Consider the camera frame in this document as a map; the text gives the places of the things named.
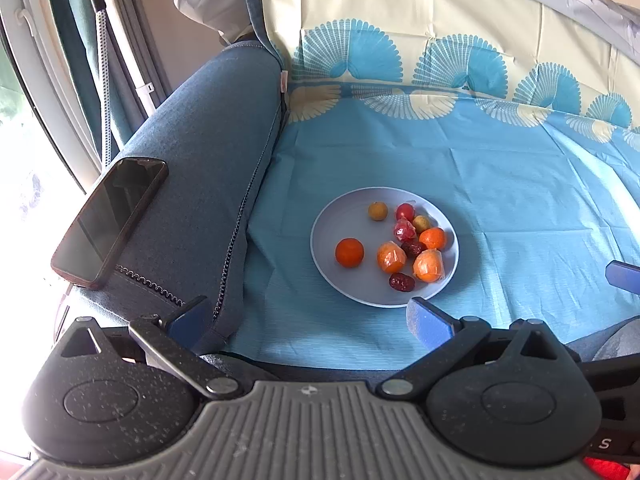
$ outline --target cherry tomato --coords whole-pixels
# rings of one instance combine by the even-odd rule
[[[335,259],[348,269],[359,266],[363,258],[364,247],[356,238],[340,240],[335,247]]]
[[[393,242],[385,242],[378,248],[378,265],[388,274],[402,269],[406,263],[406,254]]]
[[[400,204],[396,209],[396,220],[406,218],[409,222],[415,218],[415,209],[411,204]]]
[[[427,249],[442,250],[447,245],[447,234],[439,227],[432,227],[420,234],[420,241]]]

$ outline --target blue fabric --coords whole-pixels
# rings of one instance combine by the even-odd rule
[[[623,130],[600,144],[549,110],[542,124],[516,126],[486,111],[491,100],[462,95],[450,113],[415,120],[424,115],[402,108],[405,95],[345,98],[356,95],[347,86],[314,118],[293,109],[301,120],[277,143],[249,222],[246,317],[229,350],[352,369],[402,368],[425,354],[403,308],[345,298],[311,258],[319,211],[369,186],[414,192],[452,222],[460,264],[431,301],[455,318],[476,315],[498,328],[540,318],[567,342],[640,313],[640,298],[604,277],[613,259],[640,261],[640,153]]]
[[[202,353],[221,349],[242,319],[244,232],[280,129],[281,100],[276,59],[257,41],[233,44],[162,103],[119,155],[160,158],[169,175],[118,263],[183,301],[209,298],[209,316],[191,339]],[[116,270],[101,290],[76,288],[70,303],[75,316],[98,311],[123,320],[176,309]]]

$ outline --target red object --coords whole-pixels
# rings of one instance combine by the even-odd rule
[[[415,280],[402,272],[394,272],[389,277],[389,285],[400,292],[411,292],[415,287]]]
[[[335,259],[348,269],[359,266],[363,258],[364,247],[356,238],[340,240],[335,247]]]
[[[415,218],[415,209],[411,204],[400,204],[396,209],[396,220],[406,218],[409,222],[413,222]]]
[[[582,460],[585,466],[606,480],[626,480],[629,475],[629,469],[618,462],[609,462],[608,460],[599,460],[597,458],[584,458]]]
[[[402,242],[400,248],[404,251],[407,258],[417,258],[421,252],[427,250],[427,247],[418,240]]]
[[[420,241],[427,249],[437,249],[441,251],[447,245],[447,234],[439,227],[432,227],[420,233]]]
[[[415,238],[415,227],[406,218],[401,218],[394,226],[394,236],[401,242]]]

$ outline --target cord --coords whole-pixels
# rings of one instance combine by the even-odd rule
[[[109,101],[109,62],[107,55],[107,11],[95,14],[98,39],[98,76],[100,77],[100,115],[102,118],[102,171],[111,163],[111,106]]]

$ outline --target white hook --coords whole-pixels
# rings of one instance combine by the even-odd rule
[[[29,27],[29,32],[31,33],[31,37],[36,37],[36,24],[33,21],[33,17],[29,13],[27,9],[17,9],[15,11],[15,19],[20,23],[20,20],[24,20],[27,22],[27,26]]]

